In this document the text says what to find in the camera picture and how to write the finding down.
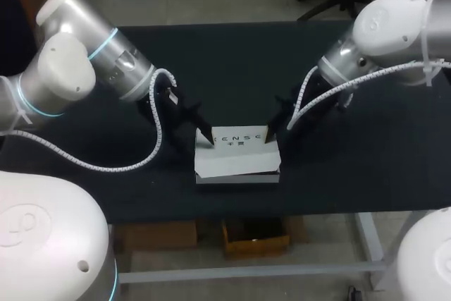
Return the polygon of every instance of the white coiled cable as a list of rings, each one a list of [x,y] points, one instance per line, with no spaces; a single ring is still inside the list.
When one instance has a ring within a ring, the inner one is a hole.
[[[451,63],[447,61],[431,61],[431,66],[437,66],[442,68],[451,68]],[[288,123],[287,130],[291,130],[292,127],[296,124],[296,122],[303,116],[308,110],[310,110],[315,105],[322,102],[324,99],[329,98],[330,96],[334,95],[335,93],[341,92],[343,90],[346,90],[349,87],[362,84],[363,82],[366,82],[368,80],[379,78],[383,75],[391,74],[394,72],[398,72],[399,70],[408,70],[410,68],[419,68],[423,67],[424,62],[423,61],[412,61],[410,63],[403,63],[401,65],[392,66],[389,68],[383,68],[381,70],[377,70],[376,72],[369,73],[367,75],[364,75],[360,78],[345,82],[344,84],[341,84],[337,87],[334,87],[333,89],[324,92],[322,95],[318,96],[317,98],[313,99],[311,102],[309,102],[307,105],[302,107],[301,110],[293,114],[293,117],[291,118],[290,122]]]
[[[35,142],[40,143],[41,145],[44,145],[45,147],[48,147],[52,151],[56,152],[57,154],[63,156],[67,160],[73,162],[74,164],[77,164],[78,166],[90,169],[92,171],[99,171],[99,172],[107,172],[107,173],[117,173],[117,172],[126,172],[131,171],[133,169],[143,167],[145,164],[149,163],[158,153],[161,147],[161,141],[163,139],[163,131],[161,129],[160,119],[158,117],[158,112],[156,111],[156,104],[155,104],[155,96],[154,96],[154,88],[155,88],[155,82],[156,79],[160,74],[164,74],[168,79],[170,80],[172,86],[177,87],[177,83],[175,81],[174,76],[169,72],[168,70],[164,68],[159,68],[152,74],[150,78],[150,85],[149,85],[149,100],[150,100],[150,107],[152,109],[152,116],[155,120],[155,126],[156,126],[156,144],[154,147],[154,150],[149,154],[146,159],[138,162],[137,164],[131,165],[131,166],[125,166],[125,167],[101,167],[101,166],[95,166],[88,164],[87,162],[81,161],[74,156],[70,155],[69,153],[63,151],[61,148],[57,147],[56,145],[52,144],[51,142],[42,139],[41,137],[38,137],[37,135],[31,134],[29,132],[24,132],[22,130],[14,130],[9,135],[16,135],[19,137],[25,137],[30,140],[34,140]]]
[[[299,110],[301,109],[301,103],[302,103],[302,98],[304,96],[305,88],[307,87],[307,83],[309,82],[310,77],[313,75],[313,73],[315,73],[315,70],[317,70],[317,69],[318,69],[318,66],[314,66],[313,68],[311,68],[311,70],[305,76],[304,81],[302,82],[302,85],[301,85],[301,89],[299,90],[299,95],[297,96],[295,110],[293,111],[292,116],[295,116],[295,114],[297,114],[297,112],[299,112]]]

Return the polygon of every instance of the black tablecloth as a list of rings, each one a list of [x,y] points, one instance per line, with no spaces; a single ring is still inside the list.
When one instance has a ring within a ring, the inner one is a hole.
[[[346,22],[127,27],[123,32],[157,67],[173,72],[188,99],[203,102],[213,125],[263,125],[273,96],[290,88],[334,43]],[[332,112],[281,166],[278,185],[208,189],[192,159],[166,145],[128,173],[77,167],[34,142],[8,137],[6,171],[72,181],[98,201],[111,223],[197,217],[275,216],[435,209],[451,205],[451,87],[403,87],[394,77],[363,84],[346,114]],[[193,148],[194,129],[180,131]],[[154,129],[134,104],[98,84],[39,135],[85,161],[133,164],[152,149]]]

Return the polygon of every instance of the metal table frame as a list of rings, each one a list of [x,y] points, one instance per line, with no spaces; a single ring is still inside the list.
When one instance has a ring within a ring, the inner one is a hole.
[[[366,253],[366,261],[351,264],[293,264],[274,266],[245,266],[171,271],[143,271],[119,274],[121,284],[161,281],[206,280],[211,278],[244,278],[255,276],[294,276],[314,274],[371,273],[374,290],[393,289],[396,286],[396,256],[407,231],[427,211],[413,211],[404,222],[388,251],[384,254],[371,213],[355,214],[357,228]]]

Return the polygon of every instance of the tiled floor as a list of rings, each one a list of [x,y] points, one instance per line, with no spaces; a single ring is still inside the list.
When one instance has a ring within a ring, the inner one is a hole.
[[[116,25],[175,25],[295,20],[321,0],[91,0]],[[346,18],[337,8],[317,19]],[[374,214],[384,249],[406,212]],[[308,244],[297,244],[279,258],[229,262],[223,258],[220,241],[193,250],[135,253],[133,271],[193,269],[233,265],[341,263],[362,258],[349,216],[307,216]],[[212,281],[182,281],[132,285],[124,300],[312,300],[343,301],[349,284],[365,290],[369,301],[399,301],[399,292],[371,292],[364,274],[239,278]]]

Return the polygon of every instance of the white box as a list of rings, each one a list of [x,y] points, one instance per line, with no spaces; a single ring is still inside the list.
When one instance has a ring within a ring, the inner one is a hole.
[[[266,126],[213,127],[213,137],[215,146],[196,132],[197,183],[278,182],[279,149],[264,143]]]

